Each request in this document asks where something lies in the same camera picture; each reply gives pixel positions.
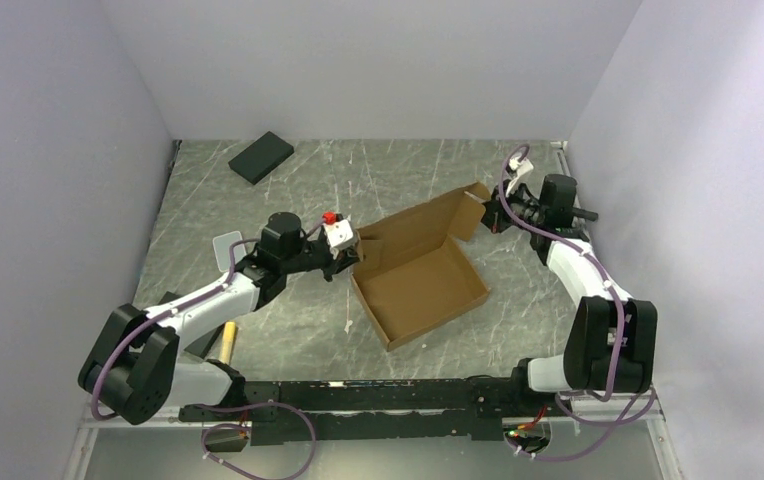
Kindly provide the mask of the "brown cardboard box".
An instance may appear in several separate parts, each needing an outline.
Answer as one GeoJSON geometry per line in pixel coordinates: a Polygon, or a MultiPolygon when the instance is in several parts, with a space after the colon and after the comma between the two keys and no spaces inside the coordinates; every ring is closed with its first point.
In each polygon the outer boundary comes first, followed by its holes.
{"type": "Polygon", "coordinates": [[[472,311],[490,289],[459,246],[491,192],[472,183],[358,229],[351,282],[386,351],[472,311]]]}

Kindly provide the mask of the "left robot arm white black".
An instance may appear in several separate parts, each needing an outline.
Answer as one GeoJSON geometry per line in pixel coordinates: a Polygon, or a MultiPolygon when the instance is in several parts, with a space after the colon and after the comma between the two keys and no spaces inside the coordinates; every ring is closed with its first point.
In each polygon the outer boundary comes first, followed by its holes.
{"type": "Polygon", "coordinates": [[[292,274],[318,271],[332,281],[359,262],[358,243],[350,218],[334,212],[310,228],[277,212],[256,238],[238,231],[215,237],[216,280],[158,305],[127,303],[111,312],[77,378],[92,417],[140,425],[166,406],[237,417],[249,403],[244,376],[225,361],[183,359],[187,347],[263,309],[292,274]]]}

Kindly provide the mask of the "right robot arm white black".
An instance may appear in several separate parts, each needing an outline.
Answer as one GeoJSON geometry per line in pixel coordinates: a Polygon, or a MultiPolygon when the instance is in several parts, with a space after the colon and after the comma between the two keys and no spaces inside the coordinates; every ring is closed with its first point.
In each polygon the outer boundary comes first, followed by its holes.
{"type": "Polygon", "coordinates": [[[574,178],[549,174],[539,195],[505,178],[484,204],[483,224],[493,233],[510,227],[528,232],[531,248],[577,306],[562,353],[520,362],[526,377],[508,392],[522,415],[536,413],[548,393],[643,393],[652,382],[656,307],[633,298],[606,272],[584,228],[598,215],[577,207],[576,196],[574,178]]]}

